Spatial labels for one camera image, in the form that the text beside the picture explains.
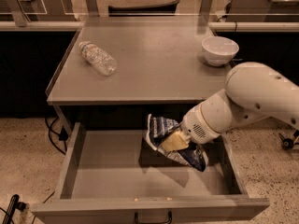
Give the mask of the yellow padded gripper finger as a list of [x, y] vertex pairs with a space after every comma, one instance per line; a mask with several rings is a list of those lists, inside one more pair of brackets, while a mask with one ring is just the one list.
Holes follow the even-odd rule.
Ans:
[[182, 130], [176, 130], [168, 135], [161, 143], [161, 148], [165, 151], [178, 151], [189, 146], [190, 137]]

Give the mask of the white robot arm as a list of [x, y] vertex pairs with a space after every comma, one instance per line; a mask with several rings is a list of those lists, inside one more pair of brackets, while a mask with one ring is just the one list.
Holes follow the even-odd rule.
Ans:
[[222, 90], [186, 113], [162, 148], [176, 151], [190, 142], [205, 144], [268, 117], [299, 129], [299, 88], [265, 64], [241, 63], [229, 71]]

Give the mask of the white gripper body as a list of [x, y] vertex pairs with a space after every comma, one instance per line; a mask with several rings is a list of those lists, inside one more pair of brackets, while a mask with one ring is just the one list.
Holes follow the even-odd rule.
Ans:
[[266, 119], [266, 115], [235, 104], [222, 89], [189, 110], [181, 130], [196, 144], [205, 144], [233, 128]]

